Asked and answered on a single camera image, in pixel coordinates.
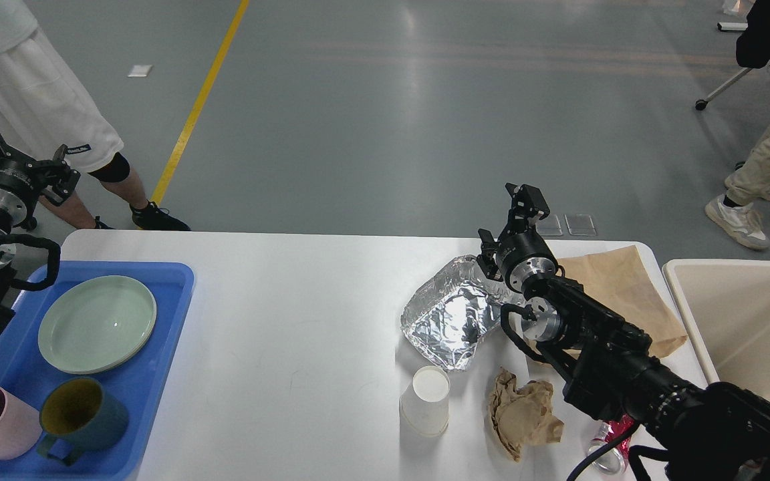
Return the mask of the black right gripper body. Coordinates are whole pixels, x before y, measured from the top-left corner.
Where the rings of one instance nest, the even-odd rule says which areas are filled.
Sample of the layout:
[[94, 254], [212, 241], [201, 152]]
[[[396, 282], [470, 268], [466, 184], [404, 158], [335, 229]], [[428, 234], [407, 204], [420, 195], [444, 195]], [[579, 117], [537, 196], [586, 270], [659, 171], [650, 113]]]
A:
[[558, 274], [557, 259], [534, 228], [502, 230], [496, 247], [496, 266], [502, 281], [518, 293], [531, 292], [532, 283]]

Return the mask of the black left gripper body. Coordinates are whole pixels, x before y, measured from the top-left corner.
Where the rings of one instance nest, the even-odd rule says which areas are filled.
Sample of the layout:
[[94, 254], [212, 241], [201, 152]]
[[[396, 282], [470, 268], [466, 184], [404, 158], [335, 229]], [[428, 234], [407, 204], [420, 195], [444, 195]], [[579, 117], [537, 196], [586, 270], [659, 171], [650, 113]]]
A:
[[0, 159], [0, 227], [37, 228], [34, 213], [40, 194], [40, 177], [21, 162]]

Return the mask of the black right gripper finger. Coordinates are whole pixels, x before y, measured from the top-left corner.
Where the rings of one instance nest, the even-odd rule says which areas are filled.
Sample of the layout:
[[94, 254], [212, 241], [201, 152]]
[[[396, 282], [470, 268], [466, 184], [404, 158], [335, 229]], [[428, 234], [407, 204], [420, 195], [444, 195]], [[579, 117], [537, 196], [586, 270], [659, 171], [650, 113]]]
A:
[[505, 183], [505, 190], [511, 198], [505, 234], [537, 232], [537, 223], [551, 214], [540, 189], [528, 184]]
[[500, 268], [496, 264], [495, 255], [500, 246], [492, 232], [487, 229], [479, 229], [479, 238], [481, 241], [481, 252], [477, 255], [477, 264], [483, 272], [483, 276], [488, 280], [502, 281]]

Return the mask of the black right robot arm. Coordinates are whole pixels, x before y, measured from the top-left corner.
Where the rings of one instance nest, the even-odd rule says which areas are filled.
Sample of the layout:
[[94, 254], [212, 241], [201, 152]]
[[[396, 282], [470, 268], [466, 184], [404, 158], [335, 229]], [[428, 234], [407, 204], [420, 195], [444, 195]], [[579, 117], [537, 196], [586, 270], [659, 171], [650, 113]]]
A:
[[621, 440], [644, 427], [659, 442], [659, 448], [630, 448], [636, 479], [650, 478], [642, 463], [648, 458], [665, 463], [669, 480], [770, 480], [770, 402], [727, 381], [700, 389], [651, 356], [645, 331], [565, 276], [535, 227], [550, 213], [541, 191], [512, 183], [505, 189], [507, 223], [499, 236], [480, 229], [477, 262], [489, 280], [551, 309], [537, 315], [502, 305], [500, 324], [511, 342], [553, 366], [569, 405], [605, 422], [627, 415], [633, 424]]

